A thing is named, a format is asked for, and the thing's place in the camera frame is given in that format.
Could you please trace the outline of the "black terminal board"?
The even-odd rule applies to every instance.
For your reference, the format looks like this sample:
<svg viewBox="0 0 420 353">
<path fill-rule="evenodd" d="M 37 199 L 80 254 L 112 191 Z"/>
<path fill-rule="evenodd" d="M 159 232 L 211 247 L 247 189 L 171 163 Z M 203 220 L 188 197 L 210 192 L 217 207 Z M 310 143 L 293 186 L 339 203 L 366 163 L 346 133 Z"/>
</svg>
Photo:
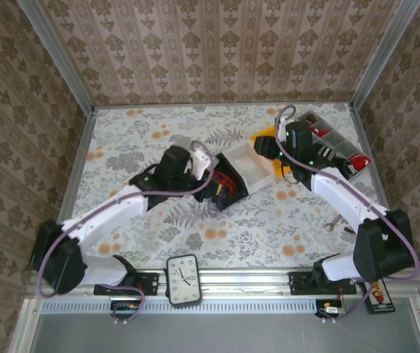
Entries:
<svg viewBox="0 0 420 353">
<path fill-rule="evenodd" d="M 383 279 L 370 284 L 372 286 L 369 296 L 366 298 L 366 308 L 369 314 L 394 313 L 396 311 L 391 296 Z"/>
</svg>

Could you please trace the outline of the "black plastic bin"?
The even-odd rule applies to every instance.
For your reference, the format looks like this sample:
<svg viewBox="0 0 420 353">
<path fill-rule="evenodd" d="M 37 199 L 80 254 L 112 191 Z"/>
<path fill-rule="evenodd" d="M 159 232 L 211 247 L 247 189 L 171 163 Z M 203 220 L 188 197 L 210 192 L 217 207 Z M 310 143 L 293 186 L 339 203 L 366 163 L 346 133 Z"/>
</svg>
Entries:
<svg viewBox="0 0 420 353">
<path fill-rule="evenodd" d="M 218 162 L 214 168 L 212 179 L 219 183 L 219 188 L 218 190 L 212 190 L 214 197 L 209 200 L 215 204 L 217 210 L 222 211 L 241 201 L 249 194 L 241 176 L 229 164 L 226 157 L 219 153 L 216 158 Z"/>
</svg>

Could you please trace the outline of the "aluminium frame post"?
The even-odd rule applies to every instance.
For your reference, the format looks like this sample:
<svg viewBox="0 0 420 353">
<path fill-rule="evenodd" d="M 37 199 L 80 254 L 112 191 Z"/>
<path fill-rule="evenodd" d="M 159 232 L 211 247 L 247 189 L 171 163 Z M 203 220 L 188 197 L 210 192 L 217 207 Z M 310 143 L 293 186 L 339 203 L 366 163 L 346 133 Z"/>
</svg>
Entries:
<svg viewBox="0 0 420 353">
<path fill-rule="evenodd" d="M 18 3 L 57 66 L 77 104 L 89 118 L 93 114 L 95 104 L 82 82 L 78 70 L 74 67 L 73 61 L 68 56 L 65 46 L 61 43 L 60 36 L 47 18 L 46 12 L 38 0 L 18 0 Z"/>
<path fill-rule="evenodd" d="M 379 45 L 374 52 L 350 100 L 352 110 L 359 110 L 380 77 L 394 49 L 420 6 L 420 0 L 401 0 Z"/>
</svg>

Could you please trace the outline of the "aluminium front rail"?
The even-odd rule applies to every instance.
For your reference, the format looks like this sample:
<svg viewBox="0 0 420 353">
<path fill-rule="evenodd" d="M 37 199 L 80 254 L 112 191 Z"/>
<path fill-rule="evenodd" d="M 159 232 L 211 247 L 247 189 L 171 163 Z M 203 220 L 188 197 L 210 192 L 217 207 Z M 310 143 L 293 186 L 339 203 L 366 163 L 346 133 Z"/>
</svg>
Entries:
<svg viewBox="0 0 420 353">
<path fill-rule="evenodd" d="M 202 296 L 209 299 L 290 299 L 293 295 L 290 286 L 290 274 L 293 272 L 307 271 L 310 268 L 222 268 L 200 269 Z M 138 270 L 138 274 L 148 276 L 155 274 L 158 284 L 155 295 L 150 299 L 165 299 L 166 279 L 163 269 Z M 400 282 L 384 279 L 385 286 L 392 299 L 420 298 L 420 276 L 414 280 Z M 67 292 L 52 296 L 51 300 L 66 300 L 66 298 L 89 299 L 94 296 L 92 284 L 79 285 Z"/>
</svg>

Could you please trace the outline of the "white plastic bin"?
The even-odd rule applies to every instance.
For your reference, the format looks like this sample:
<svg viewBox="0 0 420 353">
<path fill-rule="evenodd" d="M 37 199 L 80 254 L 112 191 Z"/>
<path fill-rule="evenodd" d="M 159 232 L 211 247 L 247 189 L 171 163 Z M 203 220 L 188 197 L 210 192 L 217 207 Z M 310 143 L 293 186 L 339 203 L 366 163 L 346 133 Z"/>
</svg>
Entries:
<svg viewBox="0 0 420 353">
<path fill-rule="evenodd" d="M 243 140 L 230 146 L 222 154 L 241 176 L 249 195 L 256 193 L 275 180 L 271 161 L 260 156 L 250 140 Z"/>
</svg>

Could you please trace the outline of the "black white striped cloth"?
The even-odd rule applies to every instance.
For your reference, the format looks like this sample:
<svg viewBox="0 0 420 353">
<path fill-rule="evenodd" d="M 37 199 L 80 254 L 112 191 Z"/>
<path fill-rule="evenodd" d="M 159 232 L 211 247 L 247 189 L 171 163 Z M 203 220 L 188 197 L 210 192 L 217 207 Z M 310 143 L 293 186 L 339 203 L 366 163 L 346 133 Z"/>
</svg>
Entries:
<svg viewBox="0 0 420 353">
<path fill-rule="evenodd" d="M 330 162 L 332 162 L 336 158 L 335 152 L 328 146 L 317 145 L 316 151 L 320 157 L 323 157 L 324 159 Z"/>
</svg>

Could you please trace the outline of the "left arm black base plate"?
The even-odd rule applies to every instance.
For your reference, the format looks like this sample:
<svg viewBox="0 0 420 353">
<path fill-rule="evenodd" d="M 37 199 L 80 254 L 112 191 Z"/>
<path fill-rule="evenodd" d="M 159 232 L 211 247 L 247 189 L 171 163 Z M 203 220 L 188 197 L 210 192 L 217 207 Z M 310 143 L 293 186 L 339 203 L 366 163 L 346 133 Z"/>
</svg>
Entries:
<svg viewBox="0 0 420 353">
<path fill-rule="evenodd" d="M 135 290 L 122 289 L 122 287 L 134 287 L 143 291 L 146 296 L 156 296 L 158 284 L 158 273 L 137 273 L 133 279 L 131 277 L 125 278 L 117 285 L 118 288 L 112 289 L 102 285 L 95 285 L 93 294 L 95 296 L 139 296 L 139 292 L 136 292 Z"/>
</svg>

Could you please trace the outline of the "black white analog clock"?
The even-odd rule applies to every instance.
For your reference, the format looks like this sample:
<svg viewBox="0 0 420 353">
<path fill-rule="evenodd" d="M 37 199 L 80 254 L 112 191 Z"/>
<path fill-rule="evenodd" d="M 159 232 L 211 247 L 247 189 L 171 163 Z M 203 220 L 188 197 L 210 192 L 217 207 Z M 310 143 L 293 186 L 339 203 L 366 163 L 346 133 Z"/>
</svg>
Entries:
<svg viewBox="0 0 420 353">
<path fill-rule="evenodd" d="M 170 257 L 166 261 L 167 294 L 175 308 L 198 305 L 202 301 L 199 266 L 194 254 Z"/>
</svg>

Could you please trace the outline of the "grey metal front panel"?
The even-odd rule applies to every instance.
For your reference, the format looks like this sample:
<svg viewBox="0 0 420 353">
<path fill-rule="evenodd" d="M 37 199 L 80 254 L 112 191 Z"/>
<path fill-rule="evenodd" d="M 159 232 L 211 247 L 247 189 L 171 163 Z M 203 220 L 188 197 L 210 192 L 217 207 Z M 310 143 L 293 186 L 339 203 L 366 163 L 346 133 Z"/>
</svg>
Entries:
<svg viewBox="0 0 420 353">
<path fill-rule="evenodd" d="M 395 305 L 335 323 L 311 314 L 162 313 L 117 324 L 105 313 L 45 314 L 27 300 L 8 353 L 420 353 L 420 298 Z"/>
</svg>

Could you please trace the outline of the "black cloth item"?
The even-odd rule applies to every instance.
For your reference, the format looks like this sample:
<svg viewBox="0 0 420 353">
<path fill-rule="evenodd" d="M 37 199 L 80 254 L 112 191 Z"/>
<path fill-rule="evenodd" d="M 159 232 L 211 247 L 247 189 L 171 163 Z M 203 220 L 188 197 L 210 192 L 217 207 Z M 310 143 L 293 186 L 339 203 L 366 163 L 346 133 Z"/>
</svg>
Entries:
<svg viewBox="0 0 420 353">
<path fill-rule="evenodd" d="M 336 158 L 335 165 L 346 180 L 350 180 L 357 174 L 357 170 L 349 160 L 344 158 Z"/>
</svg>

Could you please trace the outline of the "small black circuit board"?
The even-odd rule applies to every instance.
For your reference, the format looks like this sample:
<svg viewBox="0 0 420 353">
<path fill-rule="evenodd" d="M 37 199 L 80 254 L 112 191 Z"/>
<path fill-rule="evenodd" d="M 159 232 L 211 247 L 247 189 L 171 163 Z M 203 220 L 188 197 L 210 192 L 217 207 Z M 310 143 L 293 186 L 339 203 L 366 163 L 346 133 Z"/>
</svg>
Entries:
<svg viewBox="0 0 420 353">
<path fill-rule="evenodd" d="M 340 299 L 336 300 L 316 300 L 315 315 L 321 319 L 334 318 L 346 313 L 346 308 Z"/>
<path fill-rule="evenodd" d="M 130 321 L 139 311 L 140 302 L 131 301 L 111 301 L 111 316 L 115 321 Z"/>
</svg>

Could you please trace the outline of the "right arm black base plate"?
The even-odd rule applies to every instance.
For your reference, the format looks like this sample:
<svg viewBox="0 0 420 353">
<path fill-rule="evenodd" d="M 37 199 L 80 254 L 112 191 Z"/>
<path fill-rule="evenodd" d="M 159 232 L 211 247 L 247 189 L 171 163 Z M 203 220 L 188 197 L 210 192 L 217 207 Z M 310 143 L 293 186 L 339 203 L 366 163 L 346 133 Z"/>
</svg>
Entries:
<svg viewBox="0 0 420 353">
<path fill-rule="evenodd" d="M 294 271 L 288 273 L 290 291 L 292 296 L 337 296 L 355 295 L 357 288 L 349 279 L 329 281 L 327 278 L 316 279 L 312 272 Z"/>
</svg>

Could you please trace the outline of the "grey compartment organizer box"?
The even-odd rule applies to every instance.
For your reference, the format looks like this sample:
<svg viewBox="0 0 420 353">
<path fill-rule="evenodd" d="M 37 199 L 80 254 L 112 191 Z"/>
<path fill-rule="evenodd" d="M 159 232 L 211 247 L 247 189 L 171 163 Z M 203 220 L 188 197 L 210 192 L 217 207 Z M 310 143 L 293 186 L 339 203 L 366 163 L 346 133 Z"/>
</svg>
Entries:
<svg viewBox="0 0 420 353">
<path fill-rule="evenodd" d="M 319 129 L 329 130 L 329 132 L 325 136 L 319 138 L 318 136 L 313 134 L 310 129 L 312 133 L 313 146 L 315 150 L 316 150 L 317 145 L 328 146 L 335 152 L 336 158 L 344 158 L 346 160 L 349 160 L 350 157 L 354 154 L 363 154 L 367 156 L 358 147 L 356 147 L 352 142 L 350 142 L 347 138 L 345 138 L 338 130 L 336 130 L 334 127 L 332 127 L 329 123 L 327 123 L 319 115 L 316 115 L 314 112 L 308 111 L 307 113 L 304 113 L 299 118 L 297 118 L 297 120 L 303 122 L 302 119 L 308 114 L 313 114 L 316 117 L 316 122 L 313 125 L 309 126 L 308 124 L 305 123 L 309 127 L 309 129 L 311 127 L 317 127 Z M 357 172 L 357 174 L 352 178 L 355 178 L 358 174 L 362 173 L 367 168 L 368 166 L 364 168 L 362 171 Z"/>
</svg>

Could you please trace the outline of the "aluminium table side rail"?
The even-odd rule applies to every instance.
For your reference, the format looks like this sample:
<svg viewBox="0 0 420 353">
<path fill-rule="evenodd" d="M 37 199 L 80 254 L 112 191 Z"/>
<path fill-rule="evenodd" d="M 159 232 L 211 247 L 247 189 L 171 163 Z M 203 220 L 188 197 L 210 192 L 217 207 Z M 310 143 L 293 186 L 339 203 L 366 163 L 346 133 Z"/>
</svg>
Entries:
<svg viewBox="0 0 420 353">
<path fill-rule="evenodd" d="M 86 162 L 88 149 L 93 137 L 93 129 L 96 123 L 96 117 L 91 113 L 85 122 L 82 136 L 76 151 L 76 156 L 69 176 L 67 188 L 60 207 L 60 211 L 56 221 L 48 220 L 41 224 L 38 230 L 38 239 L 35 241 L 35 250 L 41 251 L 43 259 L 39 257 L 38 268 L 43 268 L 43 264 L 47 261 L 51 245 L 58 239 L 62 231 L 60 230 L 61 222 L 71 218 L 74 205 L 82 177 L 82 172 Z"/>
<path fill-rule="evenodd" d="M 367 279 L 387 277 L 406 268 L 414 268 L 413 250 L 410 248 L 408 235 L 399 237 L 388 225 L 405 230 L 406 215 L 393 211 L 385 196 L 380 175 L 374 161 L 366 131 L 360 114 L 349 108 L 361 151 L 371 158 L 371 165 L 361 174 L 368 174 L 373 183 L 374 195 L 365 195 L 365 214 L 360 217 L 357 227 L 359 237 L 354 247 L 354 264 L 360 266 L 360 273 Z"/>
</svg>

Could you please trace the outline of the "red white toy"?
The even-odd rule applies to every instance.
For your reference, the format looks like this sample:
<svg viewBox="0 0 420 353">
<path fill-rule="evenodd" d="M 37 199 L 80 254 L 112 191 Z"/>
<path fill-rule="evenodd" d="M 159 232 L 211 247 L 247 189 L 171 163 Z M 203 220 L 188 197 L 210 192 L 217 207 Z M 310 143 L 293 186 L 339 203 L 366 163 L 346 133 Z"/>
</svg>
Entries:
<svg viewBox="0 0 420 353">
<path fill-rule="evenodd" d="M 363 154 L 354 154 L 349 159 L 356 172 L 362 171 L 371 164 L 371 159 Z"/>
</svg>

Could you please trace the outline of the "yellow plastic bin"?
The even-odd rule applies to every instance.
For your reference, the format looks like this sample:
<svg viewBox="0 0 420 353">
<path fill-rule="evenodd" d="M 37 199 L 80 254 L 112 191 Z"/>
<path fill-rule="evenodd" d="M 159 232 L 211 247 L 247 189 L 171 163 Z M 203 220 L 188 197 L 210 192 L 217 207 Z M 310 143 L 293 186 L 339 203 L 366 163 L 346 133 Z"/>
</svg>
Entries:
<svg viewBox="0 0 420 353">
<path fill-rule="evenodd" d="M 284 179 L 286 182 L 291 184 L 297 184 L 298 181 L 296 181 L 293 178 L 293 175 L 291 173 L 291 168 L 287 163 L 284 162 L 283 157 L 284 154 L 280 151 L 279 146 L 277 145 L 277 142 L 275 140 L 275 131 L 274 127 L 270 126 L 269 128 L 266 128 L 262 130 L 261 132 L 258 132 L 250 137 L 251 142 L 253 142 L 253 148 L 254 148 L 254 141 L 257 136 L 266 136 L 266 147 L 262 148 L 266 151 L 266 158 L 270 161 L 273 170 L 274 175 L 276 179 Z"/>
</svg>

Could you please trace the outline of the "floral tablecloth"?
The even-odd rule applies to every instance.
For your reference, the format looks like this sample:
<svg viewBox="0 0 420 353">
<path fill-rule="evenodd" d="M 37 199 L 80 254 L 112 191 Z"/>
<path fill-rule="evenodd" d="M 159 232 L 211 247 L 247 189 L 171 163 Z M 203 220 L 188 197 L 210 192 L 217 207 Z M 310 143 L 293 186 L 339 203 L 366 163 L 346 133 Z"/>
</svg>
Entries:
<svg viewBox="0 0 420 353">
<path fill-rule="evenodd" d="M 100 109 L 82 172 L 74 216 L 114 196 L 170 146 L 203 142 L 213 153 L 274 123 L 280 104 Z M 304 186 L 277 179 L 226 210 L 191 197 L 170 199 L 126 222 L 89 249 L 119 254 L 136 268 L 162 268 L 169 257 L 194 254 L 202 268 L 297 267 L 353 250 L 345 220 Z"/>
</svg>

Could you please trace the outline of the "small steel wrench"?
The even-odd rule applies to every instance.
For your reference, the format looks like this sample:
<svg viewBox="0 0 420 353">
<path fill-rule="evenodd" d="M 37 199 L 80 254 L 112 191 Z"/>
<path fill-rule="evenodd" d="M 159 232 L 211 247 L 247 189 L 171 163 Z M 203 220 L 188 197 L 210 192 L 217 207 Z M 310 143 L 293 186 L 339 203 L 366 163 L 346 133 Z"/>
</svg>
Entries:
<svg viewBox="0 0 420 353">
<path fill-rule="evenodd" d="M 334 217 L 334 219 L 331 220 L 331 222 L 326 223 L 324 225 L 324 228 L 328 231 L 328 232 L 332 232 L 334 230 L 335 225 L 343 218 L 342 215 L 337 215 L 336 217 Z"/>
</svg>

